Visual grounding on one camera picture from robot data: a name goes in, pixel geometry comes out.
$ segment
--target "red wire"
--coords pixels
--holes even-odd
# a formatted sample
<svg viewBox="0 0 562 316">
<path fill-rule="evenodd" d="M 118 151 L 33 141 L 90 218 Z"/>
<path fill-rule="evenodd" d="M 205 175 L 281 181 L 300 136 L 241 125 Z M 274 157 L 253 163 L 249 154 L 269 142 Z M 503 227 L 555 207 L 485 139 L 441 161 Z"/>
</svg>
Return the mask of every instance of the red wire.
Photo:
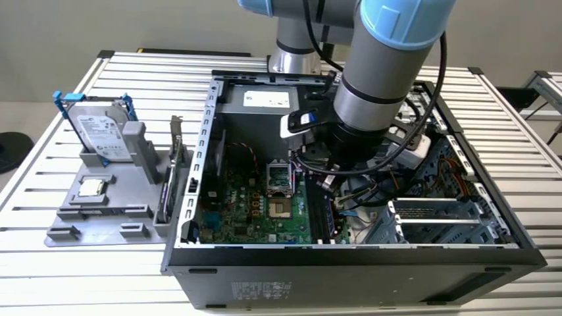
<svg viewBox="0 0 562 316">
<path fill-rule="evenodd" d="M 253 155 L 256 173 L 260 173 L 260 171 L 258 171 L 258 157 L 256 156 L 254 149 L 249 145 L 246 145 L 245 143 L 232 143 L 232 145 L 238 145 L 238 146 L 246 147 L 246 149 L 250 151 L 250 154 Z"/>
</svg>

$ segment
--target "robotic arm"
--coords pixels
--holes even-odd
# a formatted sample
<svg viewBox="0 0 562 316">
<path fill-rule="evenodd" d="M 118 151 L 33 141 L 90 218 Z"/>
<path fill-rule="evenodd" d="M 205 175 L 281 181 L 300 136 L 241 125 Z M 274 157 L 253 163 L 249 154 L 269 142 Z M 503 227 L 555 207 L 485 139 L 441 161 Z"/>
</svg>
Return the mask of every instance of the robotic arm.
<svg viewBox="0 0 562 316">
<path fill-rule="evenodd" d="M 361 174 L 352 168 L 372 159 L 380 150 L 433 44 L 445 32 L 456 0 L 238 0 L 238 3 L 256 13 L 281 17 L 278 49 L 272 63 L 282 66 L 270 66 L 270 71 L 318 71 L 318 52 L 305 22 L 308 13 L 308 22 L 317 22 L 313 26 L 317 40 L 329 41 L 328 28 L 338 30 L 340 38 L 353 28 L 350 54 L 333 100 L 338 123 L 333 124 L 330 137 L 325 141 L 332 163 L 340 171 L 316 170 L 298 155 L 297 160 L 322 174 Z M 422 121 L 429 116 L 433 104 Z"/>
</svg>

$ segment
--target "white wall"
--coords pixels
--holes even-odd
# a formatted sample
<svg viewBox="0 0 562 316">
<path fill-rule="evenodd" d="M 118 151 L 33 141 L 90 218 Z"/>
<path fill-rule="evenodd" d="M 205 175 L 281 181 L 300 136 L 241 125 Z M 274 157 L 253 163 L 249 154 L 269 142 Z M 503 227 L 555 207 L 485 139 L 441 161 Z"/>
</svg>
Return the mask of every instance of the white wall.
<svg viewBox="0 0 562 316">
<path fill-rule="evenodd" d="M 560 0 L 459 0 L 449 65 L 480 66 L 515 85 L 536 69 L 562 69 L 561 12 Z M 236 0 L 0 0 L 0 101 L 49 101 L 54 90 L 73 90 L 101 49 L 266 56 L 276 31 Z"/>
</svg>

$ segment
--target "black stand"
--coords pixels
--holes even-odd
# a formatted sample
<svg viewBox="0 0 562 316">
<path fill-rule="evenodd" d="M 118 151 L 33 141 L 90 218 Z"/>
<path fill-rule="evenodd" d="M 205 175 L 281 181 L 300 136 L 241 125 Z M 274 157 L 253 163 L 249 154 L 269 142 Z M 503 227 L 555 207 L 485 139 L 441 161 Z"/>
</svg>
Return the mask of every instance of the black stand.
<svg viewBox="0 0 562 316">
<path fill-rule="evenodd" d="M 17 169 L 34 148 L 29 135 L 18 132 L 0 133 L 0 174 Z"/>
</svg>

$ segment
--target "white label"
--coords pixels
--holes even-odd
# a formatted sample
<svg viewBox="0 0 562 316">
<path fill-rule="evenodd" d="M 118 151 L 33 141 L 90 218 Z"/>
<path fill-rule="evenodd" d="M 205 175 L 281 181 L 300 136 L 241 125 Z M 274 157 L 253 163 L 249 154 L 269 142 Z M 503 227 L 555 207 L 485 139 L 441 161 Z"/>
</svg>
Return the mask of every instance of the white label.
<svg viewBox="0 0 562 316">
<path fill-rule="evenodd" d="M 98 155 L 107 160 L 131 159 L 119 126 L 113 118 L 79 115 L 79 124 Z"/>
<path fill-rule="evenodd" d="M 281 107 L 290 108 L 289 92 L 248 91 L 245 92 L 246 107 Z"/>
<path fill-rule="evenodd" d="M 236 300 L 286 300 L 293 282 L 233 282 Z"/>
<path fill-rule="evenodd" d="M 310 114 L 308 113 L 301 116 L 301 125 L 306 125 L 309 123 L 310 123 Z"/>
</svg>

